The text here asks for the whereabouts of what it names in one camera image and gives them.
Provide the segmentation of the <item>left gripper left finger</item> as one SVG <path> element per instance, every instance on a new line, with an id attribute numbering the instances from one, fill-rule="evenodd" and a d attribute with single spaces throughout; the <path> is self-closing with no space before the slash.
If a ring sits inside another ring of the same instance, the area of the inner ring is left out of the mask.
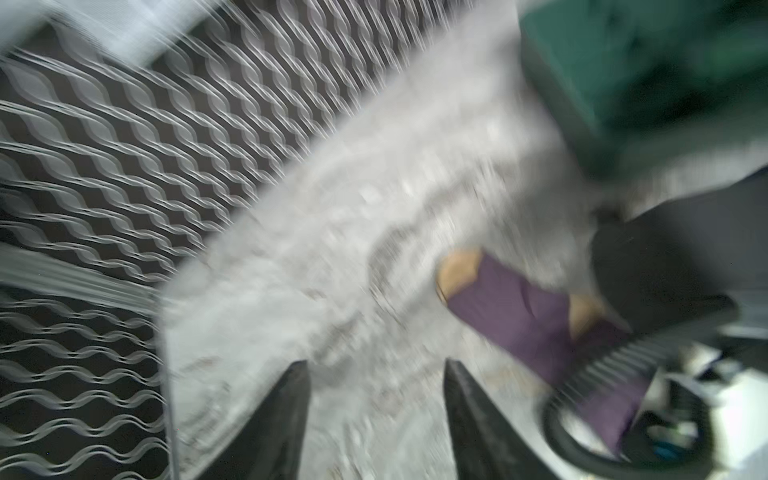
<path id="1" fill-rule="evenodd" d="M 198 477 L 296 479 L 311 399 L 308 362 L 291 363 L 235 438 Z"/>

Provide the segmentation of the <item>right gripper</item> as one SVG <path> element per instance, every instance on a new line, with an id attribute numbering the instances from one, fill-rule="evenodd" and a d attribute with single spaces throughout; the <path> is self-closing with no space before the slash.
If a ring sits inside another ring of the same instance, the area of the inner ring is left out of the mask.
<path id="1" fill-rule="evenodd" d="M 600 295 L 635 332 L 719 311 L 764 321 L 767 173 L 605 224 L 590 249 Z"/>

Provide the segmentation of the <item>purple striped sock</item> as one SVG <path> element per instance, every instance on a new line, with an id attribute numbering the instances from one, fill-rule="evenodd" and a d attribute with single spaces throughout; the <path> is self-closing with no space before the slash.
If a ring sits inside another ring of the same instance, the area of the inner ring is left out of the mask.
<path id="1" fill-rule="evenodd" d="M 549 386 L 629 336 L 597 302 L 543 288 L 478 249 L 444 257 L 436 288 L 454 316 Z"/>

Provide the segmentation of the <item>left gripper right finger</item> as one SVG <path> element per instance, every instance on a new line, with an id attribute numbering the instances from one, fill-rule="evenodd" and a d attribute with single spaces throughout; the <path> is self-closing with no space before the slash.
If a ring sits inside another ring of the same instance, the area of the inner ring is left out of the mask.
<path id="1" fill-rule="evenodd" d="M 557 480 L 458 360 L 444 365 L 443 395 L 459 480 Z"/>

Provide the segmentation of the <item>green divided plastic tray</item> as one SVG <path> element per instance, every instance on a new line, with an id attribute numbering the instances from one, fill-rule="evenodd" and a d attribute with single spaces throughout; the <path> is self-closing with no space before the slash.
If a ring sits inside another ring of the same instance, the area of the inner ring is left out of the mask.
<path id="1" fill-rule="evenodd" d="M 767 135 L 763 1 L 546 1 L 520 63 L 593 179 Z"/>

